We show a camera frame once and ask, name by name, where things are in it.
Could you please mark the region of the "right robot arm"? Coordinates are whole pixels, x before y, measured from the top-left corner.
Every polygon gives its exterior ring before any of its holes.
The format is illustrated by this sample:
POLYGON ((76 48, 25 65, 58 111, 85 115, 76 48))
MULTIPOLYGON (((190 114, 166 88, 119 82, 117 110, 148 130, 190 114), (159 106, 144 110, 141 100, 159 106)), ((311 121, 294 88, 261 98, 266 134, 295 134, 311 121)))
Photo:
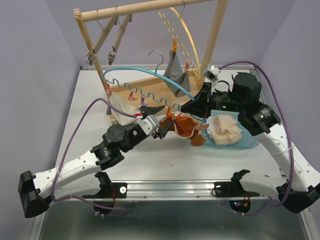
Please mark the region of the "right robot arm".
POLYGON ((320 173, 294 149, 284 118, 260 101, 262 84, 257 78, 238 72, 232 81, 232 89, 228 91, 212 91, 212 83, 205 82, 194 99, 180 110, 205 119, 212 111, 236 112, 241 126, 268 150, 285 176, 274 178, 243 169, 235 172, 230 181, 219 182, 213 189, 215 196, 260 194, 278 200, 292 213, 300 213, 320 198, 320 173))

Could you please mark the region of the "blue plastic hanger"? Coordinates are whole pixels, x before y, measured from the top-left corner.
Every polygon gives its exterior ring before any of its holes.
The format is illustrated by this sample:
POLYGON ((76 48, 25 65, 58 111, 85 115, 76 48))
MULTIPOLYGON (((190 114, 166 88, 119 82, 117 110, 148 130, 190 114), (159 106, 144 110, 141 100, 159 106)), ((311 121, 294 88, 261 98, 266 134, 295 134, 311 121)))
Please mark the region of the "blue plastic hanger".
MULTIPOLYGON (((185 73, 188 73, 189 69, 182 69, 185 73)), ((109 72, 112 71, 127 71, 129 73, 144 73, 149 76, 149 78, 144 78, 137 81, 122 82, 120 83, 116 78, 108 80, 107 83, 112 85, 117 85, 121 90, 130 90, 134 93, 140 93, 142 97, 149 100, 151 103, 157 103, 159 106, 172 107, 174 109, 180 110, 182 103, 179 101, 183 99, 194 100, 195 97, 191 94, 192 90, 188 92, 183 87, 167 78, 163 74, 157 73, 152 70, 148 70, 141 67, 135 66, 117 66, 106 70, 102 76, 105 77, 109 72), (185 93, 183 97, 175 97, 175 95, 170 91, 170 89, 165 84, 165 81, 172 84, 173 86, 180 89, 185 93)))

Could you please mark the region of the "orange and cream underwear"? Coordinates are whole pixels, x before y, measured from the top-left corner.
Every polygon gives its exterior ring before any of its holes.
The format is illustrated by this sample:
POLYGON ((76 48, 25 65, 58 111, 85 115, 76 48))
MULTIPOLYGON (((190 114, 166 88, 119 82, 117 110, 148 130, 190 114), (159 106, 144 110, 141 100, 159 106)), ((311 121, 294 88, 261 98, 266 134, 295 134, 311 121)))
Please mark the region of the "orange and cream underwear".
POLYGON ((159 123, 160 127, 165 127, 174 121, 169 131, 175 132, 182 139, 189 139, 190 144, 195 147, 202 146, 207 140, 203 137, 200 130, 200 121, 189 116, 183 117, 164 117, 159 123))

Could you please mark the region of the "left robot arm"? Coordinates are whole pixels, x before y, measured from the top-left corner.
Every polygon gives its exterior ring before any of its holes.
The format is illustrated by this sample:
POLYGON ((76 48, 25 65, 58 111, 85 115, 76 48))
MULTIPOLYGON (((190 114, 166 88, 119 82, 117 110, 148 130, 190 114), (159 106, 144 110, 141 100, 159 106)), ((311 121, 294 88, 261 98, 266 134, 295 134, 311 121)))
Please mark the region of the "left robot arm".
POLYGON ((120 163, 124 159, 124 153, 131 151, 149 136, 155 139, 166 136, 170 126, 161 127, 155 117, 162 109, 164 106, 141 106, 141 116, 134 126, 127 128, 121 124, 111 125, 102 136, 102 142, 82 156, 67 163, 62 161, 59 167, 47 171, 23 172, 19 177, 18 194, 24 217, 34 218, 46 212, 51 202, 76 199, 77 196, 72 193, 56 198, 55 191, 62 191, 68 184, 90 174, 94 174, 98 180, 94 185, 94 198, 109 194, 114 196, 116 192, 105 170, 120 163))

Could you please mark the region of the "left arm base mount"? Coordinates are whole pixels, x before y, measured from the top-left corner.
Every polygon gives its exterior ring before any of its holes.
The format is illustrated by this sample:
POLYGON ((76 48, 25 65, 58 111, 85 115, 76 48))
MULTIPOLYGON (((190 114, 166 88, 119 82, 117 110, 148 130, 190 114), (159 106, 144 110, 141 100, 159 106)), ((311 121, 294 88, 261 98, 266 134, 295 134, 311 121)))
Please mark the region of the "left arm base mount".
POLYGON ((111 181, 106 172, 97 172, 95 175, 99 182, 99 191, 94 198, 99 199, 125 199, 127 197, 128 184, 126 182, 111 181))

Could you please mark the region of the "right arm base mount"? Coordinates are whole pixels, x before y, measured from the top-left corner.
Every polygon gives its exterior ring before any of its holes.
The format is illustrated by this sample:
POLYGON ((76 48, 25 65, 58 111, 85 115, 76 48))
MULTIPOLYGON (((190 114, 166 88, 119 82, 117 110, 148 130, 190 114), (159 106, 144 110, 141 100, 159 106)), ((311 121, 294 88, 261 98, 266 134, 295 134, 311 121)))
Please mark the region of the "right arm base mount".
POLYGON ((247 197, 248 192, 245 191, 240 184, 240 179, 247 173, 250 173, 250 171, 243 169, 235 172, 230 181, 215 182, 211 192, 214 193, 217 198, 247 197))

